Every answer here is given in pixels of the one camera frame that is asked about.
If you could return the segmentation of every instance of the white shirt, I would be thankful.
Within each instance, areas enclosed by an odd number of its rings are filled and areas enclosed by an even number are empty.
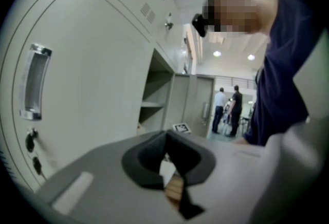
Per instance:
[[[216,93],[215,95],[215,104],[216,106],[221,106],[221,107],[224,107],[225,105],[225,94],[222,93],[221,91]]]

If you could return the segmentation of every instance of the railing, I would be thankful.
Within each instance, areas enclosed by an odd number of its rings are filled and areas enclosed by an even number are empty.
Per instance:
[[[256,82],[248,79],[241,79],[235,77],[227,77],[227,76],[215,76],[215,84],[219,86],[236,86],[244,89],[257,89]]]

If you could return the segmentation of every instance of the dark pants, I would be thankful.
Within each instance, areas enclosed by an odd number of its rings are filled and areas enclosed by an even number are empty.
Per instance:
[[[223,107],[216,106],[214,121],[212,122],[212,131],[216,132],[218,130],[218,125],[221,121],[223,115]]]
[[[232,131],[230,133],[231,136],[236,135],[236,131],[239,126],[240,114],[241,113],[238,113],[238,112],[234,112],[231,114],[231,124],[232,124]]]

